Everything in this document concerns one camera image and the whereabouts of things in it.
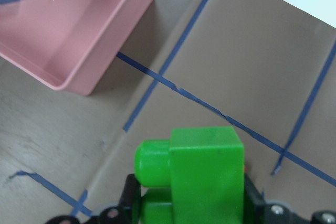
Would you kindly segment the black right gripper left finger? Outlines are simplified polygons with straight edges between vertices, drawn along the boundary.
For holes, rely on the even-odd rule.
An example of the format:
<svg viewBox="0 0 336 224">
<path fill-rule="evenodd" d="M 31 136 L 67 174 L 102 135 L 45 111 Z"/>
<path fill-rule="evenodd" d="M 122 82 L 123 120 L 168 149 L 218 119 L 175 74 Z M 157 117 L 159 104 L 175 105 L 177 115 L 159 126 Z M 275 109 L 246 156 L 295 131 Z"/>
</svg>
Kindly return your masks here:
<svg viewBox="0 0 336 224">
<path fill-rule="evenodd" d="M 85 223 L 91 224 L 136 224 L 140 221 L 141 185 L 134 174 L 126 177 L 123 192 L 115 206 L 107 207 Z"/>
</svg>

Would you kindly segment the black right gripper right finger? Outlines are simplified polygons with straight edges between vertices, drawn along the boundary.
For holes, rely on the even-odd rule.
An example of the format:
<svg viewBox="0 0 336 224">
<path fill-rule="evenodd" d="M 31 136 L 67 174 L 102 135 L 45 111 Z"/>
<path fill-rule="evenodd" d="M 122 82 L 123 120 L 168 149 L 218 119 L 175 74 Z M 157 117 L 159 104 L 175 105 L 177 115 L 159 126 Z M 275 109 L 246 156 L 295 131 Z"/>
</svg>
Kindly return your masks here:
<svg viewBox="0 0 336 224">
<path fill-rule="evenodd" d="M 244 174 L 244 215 L 243 223 L 249 224 L 294 224 L 294 223 L 335 223 L 335 211 L 314 212 L 305 219 L 279 202 L 266 201 L 247 174 Z"/>
</svg>

